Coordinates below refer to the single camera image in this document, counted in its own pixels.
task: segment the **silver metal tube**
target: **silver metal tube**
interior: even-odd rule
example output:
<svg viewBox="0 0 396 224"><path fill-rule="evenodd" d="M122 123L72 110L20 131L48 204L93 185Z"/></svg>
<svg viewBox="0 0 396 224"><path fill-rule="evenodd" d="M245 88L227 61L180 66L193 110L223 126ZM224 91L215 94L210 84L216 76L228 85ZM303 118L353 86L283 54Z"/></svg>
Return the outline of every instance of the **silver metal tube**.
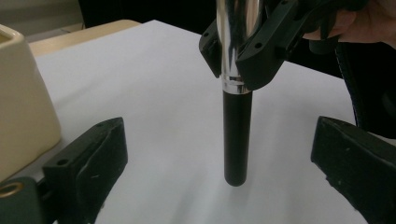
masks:
<svg viewBox="0 0 396 224"><path fill-rule="evenodd" d="M260 27L261 18L262 0L217 0L217 26L222 45L221 77L225 92L249 92L235 61L248 38Z"/></svg>

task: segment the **person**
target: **person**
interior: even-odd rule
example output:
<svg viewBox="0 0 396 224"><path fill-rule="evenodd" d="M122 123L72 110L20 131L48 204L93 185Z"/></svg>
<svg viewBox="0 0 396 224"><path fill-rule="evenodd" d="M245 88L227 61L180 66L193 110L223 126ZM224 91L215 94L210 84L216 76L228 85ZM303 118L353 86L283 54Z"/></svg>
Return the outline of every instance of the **person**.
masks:
<svg viewBox="0 0 396 224"><path fill-rule="evenodd" d="M383 42L396 49L396 1L369 0L362 10L339 10L329 37L335 35L340 35L340 42ZM319 31L304 38L318 40Z"/></svg>

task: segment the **cream mug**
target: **cream mug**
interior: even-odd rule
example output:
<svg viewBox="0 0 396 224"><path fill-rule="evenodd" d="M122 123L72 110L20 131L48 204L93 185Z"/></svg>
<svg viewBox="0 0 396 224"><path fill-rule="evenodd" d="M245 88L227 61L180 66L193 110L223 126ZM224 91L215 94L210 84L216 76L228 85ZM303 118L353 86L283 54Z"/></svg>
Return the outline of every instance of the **cream mug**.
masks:
<svg viewBox="0 0 396 224"><path fill-rule="evenodd" d="M61 139L61 127L22 34L0 25L0 182Z"/></svg>

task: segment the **wooden surface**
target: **wooden surface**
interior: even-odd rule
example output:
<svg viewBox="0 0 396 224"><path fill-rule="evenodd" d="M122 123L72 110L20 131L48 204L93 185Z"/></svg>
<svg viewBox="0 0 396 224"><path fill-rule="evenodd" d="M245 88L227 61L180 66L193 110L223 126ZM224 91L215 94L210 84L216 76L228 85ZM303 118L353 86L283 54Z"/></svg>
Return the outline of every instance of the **wooden surface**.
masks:
<svg viewBox="0 0 396 224"><path fill-rule="evenodd" d="M29 46L35 56L40 56L56 50L74 46L79 43L93 40L104 35L110 35L139 24L139 22L129 20L113 21L103 25L76 31L70 34L59 35L52 38L39 40L30 43Z"/></svg>

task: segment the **beige cup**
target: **beige cup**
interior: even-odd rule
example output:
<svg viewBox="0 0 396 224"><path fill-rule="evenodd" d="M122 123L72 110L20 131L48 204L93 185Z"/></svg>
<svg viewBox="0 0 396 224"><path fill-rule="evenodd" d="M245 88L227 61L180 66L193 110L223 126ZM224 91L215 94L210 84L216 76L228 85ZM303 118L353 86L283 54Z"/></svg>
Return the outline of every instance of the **beige cup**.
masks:
<svg viewBox="0 0 396 224"><path fill-rule="evenodd" d="M24 36L0 25L0 182L60 138L59 120Z"/></svg>

